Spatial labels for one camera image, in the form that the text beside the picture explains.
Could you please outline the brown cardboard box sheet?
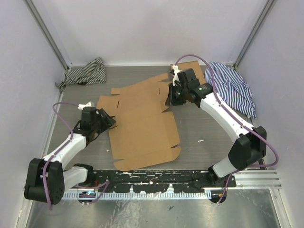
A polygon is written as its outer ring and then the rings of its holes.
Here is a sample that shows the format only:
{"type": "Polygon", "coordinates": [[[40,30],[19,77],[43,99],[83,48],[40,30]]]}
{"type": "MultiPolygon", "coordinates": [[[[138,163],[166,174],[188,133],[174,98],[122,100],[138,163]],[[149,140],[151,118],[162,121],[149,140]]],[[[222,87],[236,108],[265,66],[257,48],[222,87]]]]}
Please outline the brown cardboard box sheet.
{"type": "Polygon", "coordinates": [[[131,171],[175,160],[180,137],[172,111],[165,101],[169,93],[168,74],[139,83],[112,88],[102,95],[97,108],[103,108],[116,123],[109,130],[114,166],[131,171]]]}

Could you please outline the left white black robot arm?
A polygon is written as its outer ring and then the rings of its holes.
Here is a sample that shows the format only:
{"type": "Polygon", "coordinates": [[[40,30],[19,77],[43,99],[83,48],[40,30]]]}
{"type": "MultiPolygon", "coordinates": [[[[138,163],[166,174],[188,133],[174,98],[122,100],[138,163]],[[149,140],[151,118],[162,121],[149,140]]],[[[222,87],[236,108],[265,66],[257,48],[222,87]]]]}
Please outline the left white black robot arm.
{"type": "Polygon", "coordinates": [[[58,204],[64,193],[76,185],[93,187],[96,183],[94,169],[90,165],[76,164],[66,170],[69,162],[100,134],[110,129],[116,121],[104,109],[97,109],[91,102],[79,104],[81,119],[70,128],[68,137],[53,152],[28,165],[24,197],[48,204],[58,204]]]}

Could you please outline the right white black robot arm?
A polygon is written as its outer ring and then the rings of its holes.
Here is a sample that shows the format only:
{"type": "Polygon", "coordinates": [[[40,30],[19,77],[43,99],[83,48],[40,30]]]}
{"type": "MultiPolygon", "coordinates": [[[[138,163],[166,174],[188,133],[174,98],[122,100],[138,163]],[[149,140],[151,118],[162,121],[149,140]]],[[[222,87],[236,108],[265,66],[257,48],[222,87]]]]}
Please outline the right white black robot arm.
{"type": "Polygon", "coordinates": [[[165,103],[171,106],[194,103],[213,117],[233,142],[228,155],[209,167],[207,182],[210,185],[222,186],[229,174],[242,171],[265,157],[266,130],[263,127],[255,128],[227,107],[212,85],[200,83],[192,68],[179,70],[174,66],[170,74],[173,79],[165,103]]]}

